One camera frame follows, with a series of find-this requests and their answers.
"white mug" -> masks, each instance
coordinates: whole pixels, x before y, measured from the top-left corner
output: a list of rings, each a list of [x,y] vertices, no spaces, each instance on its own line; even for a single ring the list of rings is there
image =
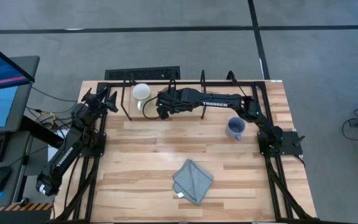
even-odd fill
[[[143,110],[144,104],[147,100],[152,98],[152,91],[148,84],[140,83],[137,84],[134,89],[132,90],[132,95],[134,96],[135,100],[137,101],[137,109],[139,111]]]

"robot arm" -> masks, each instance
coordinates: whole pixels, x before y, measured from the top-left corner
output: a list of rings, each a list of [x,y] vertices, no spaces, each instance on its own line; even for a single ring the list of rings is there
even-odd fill
[[[84,103],[78,103],[71,111],[72,123],[64,142],[37,177],[36,188],[46,196],[58,193],[64,173],[82,151],[95,151],[102,144],[104,136],[94,131],[96,120],[106,114],[107,109],[115,113],[118,111],[117,92],[103,103],[107,88],[95,95],[90,91],[83,97]]]
[[[267,135],[270,147],[279,151],[282,147],[283,130],[273,124],[262,114],[258,102],[252,96],[238,94],[200,93],[192,88],[176,90],[175,87],[161,91],[157,96],[157,113],[161,119],[167,119],[169,114],[182,111],[193,111],[199,106],[214,106],[233,109],[240,118],[249,123],[255,123]]]

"gray towel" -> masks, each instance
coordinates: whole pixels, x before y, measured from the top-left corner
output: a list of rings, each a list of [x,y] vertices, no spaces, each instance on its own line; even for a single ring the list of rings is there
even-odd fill
[[[187,160],[183,167],[173,175],[173,190],[191,201],[201,205],[214,177],[203,170],[198,164]]]

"concrete floor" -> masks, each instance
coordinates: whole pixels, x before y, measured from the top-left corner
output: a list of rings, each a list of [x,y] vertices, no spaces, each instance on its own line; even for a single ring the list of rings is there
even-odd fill
[[[358,25],[358,1],[256,0],[260,26]],[[154,26],[250,26],[240,0],[0,0],[0,30]],[[281,79],[302,142],[318,216],[358,223],[358,142],[342,123],[358,108],[358,30],[261,31],[271,79]],[[0,34],[8,56],[39,55],[35,86],[77,99],[105,69],[175,66],[182,79],[262,79],[253,31]],[[28,105],[71,105],[32,92]],[[358,138],[357,130],[348,130]]]

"desk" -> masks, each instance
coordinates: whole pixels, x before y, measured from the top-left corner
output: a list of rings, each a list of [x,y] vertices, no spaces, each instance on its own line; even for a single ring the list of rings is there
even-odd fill
[[[83,82],[80,98],[90,87],[95,92],[97,84]],[[291,130],[293,122],[283,83],[266,81],[265,84],[274,124]],[[152,92],[164,87],[151,86]],[[131,88],[126,87],[124,106],[129,114],[137,114],[135,106],[132,106]],[[242,89],[247,95],[252,95],[249,87]],[[111,93],[118,91],[117,105],[121,90],[116,87],[111,90]],[[206,90],[242,94],[238,86],[209,86]],[[191,115],[194,116],[187,112],[176,114],[168,121],[149,121],[134,116],[129,121],[120,107],[118,113],[108,113],[105,129],[108,140],[104,156],[100,159],[91,222],[275,220],[265,162],[257,143],[258,127],[247,123],[244,140],[237,142],[227,138],[224,132],[229,118],[237,116],[233,110],[208,107],[204,119],[200,119],[199,111]],[[172,189],[172,175],[187,159],[194,160],[214,176],[201,206],[178,198]],[[293,156],[282,156],[282,161],[289,191],[307,213],[315,216],[303,164]],[[64,175],[55,199],[57,215],[62,212],[71,169]],[[81,166],[78,165],[74,170],[68,201],[78,188],[76,183],[80,171]],[[81,204],[80,218],[85,214],[86,198]],[[284,217],[283,198],[279,190],[278,199]]]

